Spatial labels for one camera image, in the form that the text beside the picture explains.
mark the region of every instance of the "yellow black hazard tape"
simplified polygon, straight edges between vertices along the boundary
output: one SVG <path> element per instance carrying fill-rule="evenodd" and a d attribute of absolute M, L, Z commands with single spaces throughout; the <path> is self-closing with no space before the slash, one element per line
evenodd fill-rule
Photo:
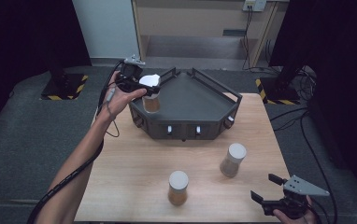
<path fill-rule="evenodd" d="M 75 100 L 79 97 L 79 94 L 82 92 L 85 82 L 88 80 L 88 76 L 83 76 L 82 80 L 77 87 L 77 91 L 74 94 L 59 94 L 59 95 L 41 95 L 41 100 Z"/>
<path fill-rule="evenodd" d="M 265 94 L 263 84 L 260 79 L 255 80 L 258 91 L 260 92 L 261 98 L 263 99 L 264 104 L 271 105 L 300 105 L 300 101 L 297 100 L 268 100 L 267 95 Z"/>

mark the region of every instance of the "human hand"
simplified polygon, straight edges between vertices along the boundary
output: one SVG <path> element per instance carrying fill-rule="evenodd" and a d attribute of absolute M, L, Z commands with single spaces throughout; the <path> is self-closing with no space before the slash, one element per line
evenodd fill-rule
<path fill-rule="evenodd" d="M 105 96 L 105 101 L 111 93 L 111 90 L 114 90 L 113 96 L 109 103 L 105 104 L 100 112 L 99 116 L 109 118 L 114 120 L 118 114 L 120 114 L 123 109 L 129 104 L 133 99 L 141 97 L 147 93 L 146 89 L 139 89 L 132 92 L 124 92 L 118 88 L 114 82 L 119 74 L 118 71 L 114 72 L 111 77 L 111 80 L 108 83 L 108 89 Z"/>
<path fill-rule="evenodd" d="M 312 205 L 312 201 L 310 200 L 309 196 L 307 196 L 307 201 L 309 205 Z M 283 224 L 316 224 L 315 215 L 309 209 L 305 212 L 303 217 L 298 219 L 290 219 L 278 209 L 275 209 L 273 213 L 275 217 L 277 217 Z"/>

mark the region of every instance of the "finger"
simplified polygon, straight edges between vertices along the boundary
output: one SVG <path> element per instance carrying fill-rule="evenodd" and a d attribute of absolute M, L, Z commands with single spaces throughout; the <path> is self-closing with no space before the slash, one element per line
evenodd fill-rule
<path fill-rule="evenodd" d="M 108 86 L 111 84 L 111 83 L 113 83 L 113 82 L 115 82 L 115 78 L 117 78 L 117 75 L 120 73 L 120 71 L 115 71 L 113 74 L 112 74 L 112 77 L 111 77 L 111 79 L 109 80 L 109 82 L 108 82 Z"/>
<path fill-rule="evenodd" d="M 309 195 L 307 195 L 307 203 L 312 206 L 312 200 L 310 199 Z"/>
<path fill-rule="evenodd" d="M 144 96 L 146 93 L 147 93 L 146 89 L 139 89 L 139 90 L 136 90 L 136 91 L 132 91 L 130 93 L 130 95 L 131 95 L 132 99 L 134 99 L 134 98 L 138 98 L 138 97 Z"/>
<path fill-rule="evenodd" d="M 280 210 L 275 209 L 273 211 L 275 217 L 277 217 L 282 223 L 289 223 L 290 219 L 284 214 L 282 213 Z"/>

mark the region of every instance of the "white wall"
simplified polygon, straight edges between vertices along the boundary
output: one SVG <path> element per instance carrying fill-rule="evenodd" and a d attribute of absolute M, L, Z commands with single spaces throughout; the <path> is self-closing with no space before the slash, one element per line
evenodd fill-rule
<path fill-rule="evenodd" d="M 131 0 L 73 0 L 91 58 L 139 55 Z"/>

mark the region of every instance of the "power cord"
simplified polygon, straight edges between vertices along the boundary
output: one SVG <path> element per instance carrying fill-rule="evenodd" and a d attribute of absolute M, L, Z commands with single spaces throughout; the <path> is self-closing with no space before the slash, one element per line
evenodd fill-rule
<path fill-rule="evenodd" d="M 38 200 L 18 200 L 18 199 L 2 199 L 0 205 L 3 204 L 16 204 L 16 205 L 36 205 Z"/>
<path fill-rule="evenodd" d="M 97 112 L 96 116 L 100 113 L 103 101 L 105 99 L 107 89 L 110 84 L 108 82 L 111 80 L 112 75 L 114 72 L 117 70 L 118 66 L 120 66 L 123 63 L 123 60 L 118 61 L 118 63 L 115 65 L 114 69 L 111 71 L 111 73 L 108 76 L 108 79 L 106 81 L 106 84 L 104 88 L 102 89 L 100 96 L 99 96 L 99 102 L 98 102 L 98 107 L 97 107 Z M 36 217 L 38 216 L 39 212 L 41 209 L 44 207 L 44 205 L 57 193 L 59 192 L 62 188 L 64 188 L 68 183 L 70 183 L 75 177 L 77 177 L 83 170 L 85 170 L 86 167 L 88 167 L 90 164 L 96 160 L 96 158 L 100 155 L 100 153 L 103 150 L 103 145 L 104 145 L 104 140 L 101 142 L 97 150 L 94 152 L 94 154 L 87 160 L 85 161 L 82 165 L 80 165 L 79 168 L 77 168 L 74 172 L 72 172 L 70 175 L 68 175 L 65 179 L 63 179 L 59 184 L 57 184 L 53 189 L 49 190 L 42 198 L 39 200 L 39 202 L 36 204 L 34 207 L 32 213 L 27 219 L 27 224 L 33 224 L 36 221 Z"/>
<path fill-rule="evenodd" d="M 243 62 L 242 70 L 245 70 L 246 62 L 249 64 L 249 68 L 250 68 L 250 50 L 249 50 L 248 30 L 249 30 L 251 18 L 252 18 L 252 12 L 253 12 L 252 6 L 248 6 L 248 11 L 249 11 L 248 20 L 246 22 L 245 34 L 243 35 L 243 45 L 244 45 L 245 51 L 246 51 L 246 58 L 245 58 L 245 62 Z"/>
<path fill-rule="evenodd" d="M 316 78 L 305 70 L 305 66 L 298 72 L 297 75 L 301 77 L 300 89 L 297 92 L 302 99 L 309 101 L 316 89 Z"/>
<path fill-rule="evenodd" d="M 321 224 L 321 218 L 319 217 L 319 214 L 316 212 L 316 210 L 312 207 L 312 205 L 308 203 L 307 209 L 309 209 L 309 211 L 315 216 L 316 223 Z"/>
<path fill-rule="evenodd" d="M 305 135 L 303 119 L 304 119 L 304 116 L 305 116 L 307 113 L 309 113 L 309 112 L 306 111 L 306 112 L 303 114 L 303 117 L 300 119 L 301 132 L 302 132 L 302 135 L 304 136 L 304 138 L 305 138 L 305 140 L 306 140 L 306 142 L 307 142 L 307 146 L 309 147 L 309 149 L 310 149 L 310 151 L 311 151 L 313 157 L 315 158 L 316 163 L 318 164 L 319 169 L 321 170 L 321 175 L 323 176 L 323 179 L 324 179 L 324 181 L 325 181 L 325 183 L 326 183 L 326 185 L 327 185 L 328 191 L 330 192 L 330 197 L 331 197 L 331 200 L 332 200 L 332 203 L 333 203 L 333 207 L 334 207 L 334 221 L 333 221 L 333 223 L 336 224 L 337 219 L 338 219 L 338 215 L 337 215 L 337 214 L 338 214 L 338 211 L 337 211 L 337 208 L 336 208 L 336 198 L 334 197 L 334 194 L 333 194 L 333 192 L 331 191 L 331 187 L 330 187 L 330 184 L 329 184 L 329 182 L 328 182 L 328 180 L 327 180 L 327 177 L 326 177 L 326 175 L 325 175 L 323 169 L 321 168 L 321 163 L 319 162 L 319 160 L 318 160 L 318 158 L 317 158 L 317 156 L 316 156 L 316 153 L 315 153 L 315 151 L 313 150 L 313 147 L 310 145 L 309 141 L 307 140 L 307 136 Z"/>
<path fill-rule="evenodd" d="M 264 74 L 278 76 L 278 73 L 276 73 L 275 71 L 273 71 L 271 68 L 268 68 L 268 67 L 250 67 L 250 68 L 242 68 L 242 70 L 250 71 L 252 73 L 264 73 Z"/>
<path fill-rule="evenodd" d="M 299 120 L 299 119 L 300 119 L 300 125 L 301 125 L 302 135 L 304 136 L 304 138 L 305 138 L 305 140 L 306 140 L 306 142 L 307 142 L 307 146 L 309 147 L 309 149 L 310 149 L 310 151 L 311 151 L 311 153 L 312 153 L 312 155 L 313 155 L 313 157 L 314 157 L 316 163 L 318 164 L 318 167 L 319 167 L 319 169 L 320 169 L 320 171 L 321 171 L 321 175 L 322 175 L 322 177 L 323 177 L 323 179 L 324 179 L 324 181 L 325 181 L 325 183 L 326 183 L 326 185 L 327 185 L 328 191 L 330 192 L 330 197 L 331 197 L 331 200 L 332 200 L 332 203 L 333 203 L 333 207 L 334 207 L 334 222 L 333 222 L 333 223 L 336 224 L 336 222 L 337 222 L 336 199 L 335 199 L 334 194 L 333 194 L 333 192 L 332 192 L 332 190 L 331 190 L 330 184 L 329 184 L 329 182 L 328 182 L 328 180 L 327 180 L 327 178 L 326 178 L 326 176 L 325 176 L 325 173 L 324 173 L 323 169 L 321 168 L 321 164 L 320 164 L 320 162 L 319 162 L 319 160 L 318 160 L 318 158 L 317 158 L 317 156 L 316 156 L 316 153 L 315 153 L 315 151 L 313 150 L 313 147 L 310 145 L 309 141 L 307 140 L 307 136 L 305 135 L 305 131 L 304 131 L 303 119 L 304 119 L 304 117 L 307 116 L 307 114 L 309 113 L 309 111 L 307 110 L 307 107 L 302 107 L 302 108 L 298 108 L 298 109 L 295 109 L 295 110 L 291 110 L 291 111 L 285 112 L 285 113 L 283 113 L 283 114 L 281 114 L 281 115 L 278 115 L 278 116 L 276 116 L 276 117 L 270 119 L 270 121 L 275 120 L 275 119 L 278 119 L 278 118 L 281 118 L 281 117 L 283 117 L 283 116 L 285 116 L 285 115 L 287 115 L 287 114 L 290 114 L 290 113 L 293 113 L 293 112 L 296 112 L 296 111 L 300 111 L 300 110 L 304 110 L 304 109 L 306 110 L 306 112 L 304 112 L 300 117 L 289 120 L 289 121 L 286 122 L 283 126 L 281 126 L 280 128 L 278 128 L 277 130 L 274 130 L 274 131 L 284 130 L 284 129 L 286 129 L 286 128 L 288 128 L 288 127 L 290 127 L 290 126 L 293 125 L 293 123 L 292 123 L 290 126 L 285 127 L 288 123 L 290 123 L 290 122 L 292 122 L 292 121 L 295 122 L 296 120 Z M 327 223 L 330 224 L 330 223 L 331 223 L 331 222 L 330 222 L 330 218 L 328 217 L 328 215 L 327 215 L 325 209 L 321 206 L 320 203 L 318 203 L 318 202 L 317 202 L 316 200 L 314 200 L 313 198 L 312 198 L 311 200 L 312 200 L 312 202 L 314 202 L 317 206 L 319 206 L 319 208 L 322 210 L 322 212 L 324 213 L 324 215 L 325 215 L 325 217 L 326 217 Z M 319 219 L 319 216 L 317 215 L 317 213 L 316 213 L 313 209 L 309 209 L 309 210 Z"/>
<path fill-rule="evenodd" d="M 269 59 L 268 59 L 268 56 L 269 56 L 269 58 L 271 58 L 272 57 L 272 54 L 271 54 L 271 52 L 269 51 L 269 47 L 271 46 L 271 40 L 270 39 L 268 39 L 268 40 L 266 40 L 266 43 L 265 43 L 265 60 L 266 60 L 266 62 L 267 62 L 267 64 L 269 65 Z M 278 70 L 276 70 L 274 67 L 272 67 L 272 66 L 269 66 L 275 73 L 277 73 L 277 74 L 279 74 L 281 71 L 278 71 Z"/>
<path fill-rule="evenodd" d="M 113 84 L 115 84 L 115 82 L 112 82 L 112 83 L 108 84 L 107 89 L 110 89 L 110 86 L 113 85 Z M 106 106 L 107 106 L 108 113 L 110 114 L 110 116 L 112 116 L 112 113 L 111 113 L 111 111 L 109 110 L 108 105 L 109 105 L 109 102 L 111 102 L 111 99 L 112 99 L 112 96 L 114 95 L 114 92 L 115 92 L 115 88 L 116 88 L 116 87 L 117 87 L 117 85 L 114 86 L 113 88 L 111 88 L 111 91 L 110 91 L 110 93 L 109 93 L 109 95 L 108 95 L 106 101 L 103 102 L 100 106 L 97 107 L 97 110 L 98 110 L 98 111 L 100 111 L 101 108 L 106 105 Z M 117 126 L 117 123 L 115 122 L 115 119 L 112 120 L 112 122 L 114 123 L 115 129 L 117 130 L 117 135 L 114 135 L 114 134 L 109 133 L 109 132 L 106 132 L 106 133 L 107 133 L 108 135 L 112 136 L 112 137 L 119 137 L 119 136 L 120 136 L 120 130 L 118 129 L 118 126 Z"/>

